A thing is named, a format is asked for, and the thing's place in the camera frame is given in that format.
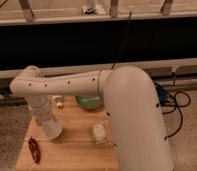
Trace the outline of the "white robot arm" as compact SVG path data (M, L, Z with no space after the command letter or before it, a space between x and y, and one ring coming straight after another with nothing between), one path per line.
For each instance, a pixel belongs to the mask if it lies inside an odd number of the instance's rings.
M26 100L48 139L62 133L51 95L100 96L109 115L120 171L175 171L159 98L151 77L135 66L44 77L28 66L10 83Z

